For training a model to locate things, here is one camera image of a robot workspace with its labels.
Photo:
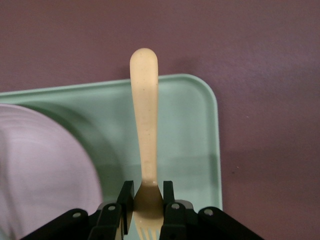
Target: fork handle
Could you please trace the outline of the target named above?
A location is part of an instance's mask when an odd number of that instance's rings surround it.
[[[133,108],[145,184],[157,184],[158,59],[141,48],[130,59]]]

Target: plastic tray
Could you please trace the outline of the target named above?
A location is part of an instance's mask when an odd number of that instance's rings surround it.
[[[0,103],[36,110],[60,123],[83,145],[105,201],[125,180],[141,182],[137,129],[129,80],[0,93]],[[159,77],[158,181],[173,181],[176,199],[222,209],[217,100],[188,74]]]

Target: tray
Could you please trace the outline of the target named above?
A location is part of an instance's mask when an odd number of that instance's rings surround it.
[[[70,131],[90,156],[105,201],[125,180],[141,182],[130,80],[0,93],[0,103],[28,107]],[[176,199],[222,209],[217,100],[201,79],[159,77],[158,181],[173,181]]]

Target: plate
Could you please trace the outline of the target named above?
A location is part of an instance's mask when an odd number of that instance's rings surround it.
[[[61,125],[34,110],[0,104],[0,227],[20,239],[64,212],[92,214],[102,202],[95,167]]]

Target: plastic fork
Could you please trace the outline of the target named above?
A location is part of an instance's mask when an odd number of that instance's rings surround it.
[[[133,216],[140,239],[156,240],[164,213],[157,182],[158,59],[152,50],[141,48],[133,53],[130,78],[142,178]]]

